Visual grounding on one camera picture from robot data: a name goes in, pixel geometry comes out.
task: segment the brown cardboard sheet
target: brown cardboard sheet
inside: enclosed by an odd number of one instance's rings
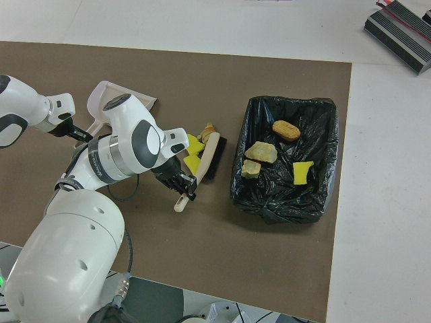
[[[69,92],[75,124],[92,123],[86,100],[108,80],[158,98],[162,129],[198,134],[212,121],[228,143],[213,182],[175,213],[178,195],[148,172],[135,197],[117,203],[135,249],[133,274],[149,280],[319,322],[325,321],[351,64],[64,44],[0,42],[0,73],[40,94]],[[312,225],[265,225],[229,199],[230,172],[248,99],[253,96],[331,98],[339,109],[340,145],[331,204]],[[23,246],[41,220],[73,139],[28,129],[0,151],[0,241]],[[135,179],[112,190],[125,196]],[[121,248],[114,270],[127,265]]]

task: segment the bin lined with black bag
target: bin lined with black bag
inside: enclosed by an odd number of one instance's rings
[[[275,134],[272,124],[277,120],[298,127],[299,139],[288,142]],[[244,153],[256,141],[275,145],[277,160],[262,163],[258,178],[245,179]],[[267,224],[318,221],[331,198],[338,141],[338,112],[330,99],[250,99],[232,164],[232,202],[247,213],[259,214]],[[307,184],[294,185],[293,163],[307,161],[314,162]]]

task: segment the red wire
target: red wire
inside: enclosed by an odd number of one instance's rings
[[[416,34],[418,34],[419,36],[421,36],[424,40],[426,40],[427,42],[429,42],[429,43],[431,43],[431,40],[428,38],[428,37],[426,37],[423,33],[421,33],[421,32],[419,32],[418,30],[416,30],[416,29],[414,29],[414,28],[412,28],[409,24],[406,24],[402,19],[400,19],[400,18],[398,18],[396,15],[394,15],[393,13],[391,13],[387,8],[386,8],[386,6],[385,5],[383,5],[382,3],[380,3],[380,2],[376,2],[376,4],[380,7],[380,8],[382,8],[382,10],[384,11],[384,12],[386,12],[387,14],[389,14],[390,16],[392,16],[392,17],[394,17],[400,24],[402,24],[403,26],[405,26],[406,28],[408,28],[408,29],[410,29],[411,31],[413,31],[413,32],[415,32]]]

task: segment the yellow sponge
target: yellow sponge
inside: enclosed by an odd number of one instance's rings
[[[301,161],[294,163],[294,185],[307,184],[307,174],[311,166],[314,165],[312,161]]]
[[[184,163],[190,169],[190,172],[196,176],[197,168],[199,167],[199,163],[201,159],[197,157],[197,155],[190,155],[183,158]]]
[[[205,145],[197,140],[195,136],[187,134],[187,137],[189,138],[189,147],[187,148],[189,155],[197,155],[205,149]]]

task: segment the white dustpan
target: white dustpan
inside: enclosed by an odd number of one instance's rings
[[[121,94],[130,93],[133,94],[142,104],[147,108],[148,111],[151,110],[156,98],[147,96],[145,94],[132,91],[123,86],[119,86],[115,83],[109,81],[101,81],[93,90],[93,92],[88,97],[87,110],[93,116],[94,122],[88,128],[87,132],[91,136],[97,135],[100,129],[105,125],[109,124],[109,120],[105,117],[102,109],[113,98],[120,96]]]

